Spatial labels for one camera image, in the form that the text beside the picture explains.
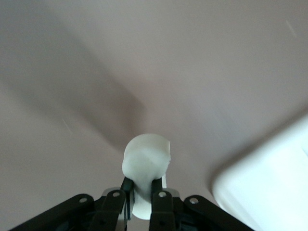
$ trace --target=metal screw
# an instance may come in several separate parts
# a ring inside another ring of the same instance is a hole
[[[88,199],[86,197],[82,197],[80,200],[79,200],[79,203],[84,203],[86,202]]]
[[[191,199],[189,199],[189,202],[192,203],[193,205],[199,203],[198,199],[197,199],[197,198],[194,198],[194,197],[192,197]]]
[[[117,196],[119,196],[119,195],[120,195],[119,192],[114,192],[114,193],[112,194],[113,197],[117,197]]]
[[[167,194],[166,194],[164,191],[162,191],[162,192],[160,192],[160,193],[158,194],[158,196],[159,196],[159,197],[165,197],[165,196],[167,196]]]

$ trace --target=screw hole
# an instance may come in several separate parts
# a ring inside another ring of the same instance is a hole
[[[80,200],[79,200],[79,203],[84,203],[86,202],[88,199],[86,197],[82,197]]]
[[[191,199],[189,199],[189,202],[192,203],[193,205],[199,203],[197,198],[192,197]]]
[[[119,192],[114,192],[114,193],[112,194],[113,197],[117,197],[117,196],[119,196],[119,195],[120,195]]]
[[[160,192],[160,193],[158,194],[158,196],[159,196],[159,197],[165,197],[165,196],[167,196],[167,194],[166,194],[164,191],[162,191],[162,192]]]

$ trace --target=white object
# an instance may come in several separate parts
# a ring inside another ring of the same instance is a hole
[[[151,183],[165,176],[170,159],[170,142],[160,135],[143,134],[126,146],[122,171],[135,183],[133,214],[136,217],[150,219]]]
[[[215,181],[224,210],[258,231],[308,230],[308,115]]]

